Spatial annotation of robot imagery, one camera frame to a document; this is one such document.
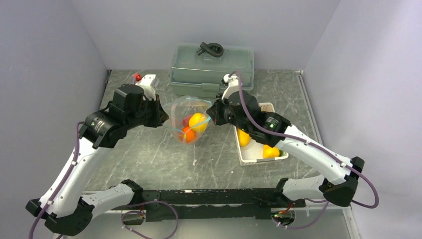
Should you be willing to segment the orange tangerine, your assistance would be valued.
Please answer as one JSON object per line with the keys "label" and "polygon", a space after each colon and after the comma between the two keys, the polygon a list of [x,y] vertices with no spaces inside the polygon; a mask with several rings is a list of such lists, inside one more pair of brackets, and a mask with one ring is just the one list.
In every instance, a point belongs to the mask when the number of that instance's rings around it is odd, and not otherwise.
{"label": "orange tangerine", "polygon": [[195,142],[197,139],[197,134],[189,126],[182,129],[181,142],[189,144]]}

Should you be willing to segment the small yellow fruit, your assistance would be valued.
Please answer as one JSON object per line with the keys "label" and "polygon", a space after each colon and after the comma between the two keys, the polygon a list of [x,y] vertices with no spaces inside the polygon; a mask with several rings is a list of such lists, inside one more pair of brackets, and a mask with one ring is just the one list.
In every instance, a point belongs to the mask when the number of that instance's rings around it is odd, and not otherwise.
{"label": "small yellow fruit", "polygon": [[245,147],[251,142],[250,135],[245,133],[243,130],[237,128],[236,133],[237,133],[238,143],[240,147]]}

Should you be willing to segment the pink peach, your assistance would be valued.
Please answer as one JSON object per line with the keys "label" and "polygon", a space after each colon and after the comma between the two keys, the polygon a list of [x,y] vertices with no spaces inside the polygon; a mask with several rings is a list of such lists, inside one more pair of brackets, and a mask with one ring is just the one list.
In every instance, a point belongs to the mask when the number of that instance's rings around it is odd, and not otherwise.
{"label": "pink peach", "polygon": [[186,116],[183,120],[182,120],[182,126],[183,127],[188,127],[189,126],[189,121],[191,119],[193,115],[188,115]]}

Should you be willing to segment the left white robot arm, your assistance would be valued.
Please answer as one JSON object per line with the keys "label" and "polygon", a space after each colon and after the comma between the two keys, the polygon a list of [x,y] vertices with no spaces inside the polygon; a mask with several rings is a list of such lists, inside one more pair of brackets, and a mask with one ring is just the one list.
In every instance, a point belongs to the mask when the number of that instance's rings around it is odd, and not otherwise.
{"label": "left white robot arm", "polygon": [[159,127],[168,119],[156,87],[151,84],[123,84],[114,91],[104,109],[77,123],[74,150],[49,190],[28,201],[26,209],[43,219],[45,227],[59,236],[75,236],[92,219],[113,208],[127,205],[137,209],[144,202],[143,188],[132,180],[83,196],[83,190],[102,159],[138,126]]}

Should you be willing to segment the white perforated plastic basket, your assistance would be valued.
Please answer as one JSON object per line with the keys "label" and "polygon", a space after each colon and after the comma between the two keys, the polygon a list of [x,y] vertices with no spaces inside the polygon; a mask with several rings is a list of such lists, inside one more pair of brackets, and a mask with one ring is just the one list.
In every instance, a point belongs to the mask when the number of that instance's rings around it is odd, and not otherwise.
{"label": "white perforated plastic basket", "polygon": [[279,161],[289,158],[289,153],[286,153],[286,152],[280,152],[280,156],[276,158],[267,158],[267,159],[262,158],[263,144],[257,143],[253,139],[247,146],[240,147],[238,143],[237,133],[236,133],[237,128],[235,126],[233,126],[232,128],[234,131],[234,137],[235,137],[237,152],[239,156],[239,162],[241,166],[279,162]]}

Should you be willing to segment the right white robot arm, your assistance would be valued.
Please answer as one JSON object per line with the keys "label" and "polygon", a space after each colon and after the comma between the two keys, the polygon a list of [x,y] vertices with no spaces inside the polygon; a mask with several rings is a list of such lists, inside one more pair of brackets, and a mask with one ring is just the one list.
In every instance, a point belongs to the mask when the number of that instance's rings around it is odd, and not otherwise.
{"label": "right white robot arm", "polygon": [[288,119],[275,112],[261,109],[256,98],[243,92],[248,113],[241,105],[239,92],[228,99],[218,94],[206,113],[216,125],[231,124],[247,133],[262,145],[288,153],[320,173],[305,179],[281,179],[274,193],[277,205],[285,207],[292,201],[305,198],[326,199],[341,207],[348,207],[356,193],[359,173],[365,161],[356,156],[337,155],[302,133]]}

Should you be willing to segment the clear zip top bag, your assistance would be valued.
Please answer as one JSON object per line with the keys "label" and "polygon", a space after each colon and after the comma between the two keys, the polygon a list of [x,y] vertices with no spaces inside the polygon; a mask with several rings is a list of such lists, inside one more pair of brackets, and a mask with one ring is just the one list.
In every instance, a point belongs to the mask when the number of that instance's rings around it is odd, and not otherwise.
{"label": "clear zip top bag", "polygon": [[[209,121],[208,121],[209,123],[211,118],[206,113],[206,110],[210,107],[211,107],[211,102],[208,100],[203,100],[203,99],[190,97],[190,96],[180,97],[174,102],[168,103],[163,107],[164,111],[169,116],[169,119],[164,122],[164,127],[178,142],[183,143],[181,142],[182,129],[184,128],[182,126],[182,120],[188,115],[193,115],[195,113],[202,113],[209,117]],[[199,138],[201,138],[201,136],[205,133],[205,131],[203,133],[196,132],[197,134],[196,141]]]}

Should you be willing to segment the yellow apple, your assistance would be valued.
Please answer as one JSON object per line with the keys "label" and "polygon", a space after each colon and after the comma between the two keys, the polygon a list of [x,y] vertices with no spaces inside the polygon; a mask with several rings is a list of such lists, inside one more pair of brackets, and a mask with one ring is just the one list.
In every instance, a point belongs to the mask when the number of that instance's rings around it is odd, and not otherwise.
{"label": "yellow apple", "polygon": [[195,113],[191,116],[188,126],[195,132],[203,133],[208,126],[209,117],[202,113]]}

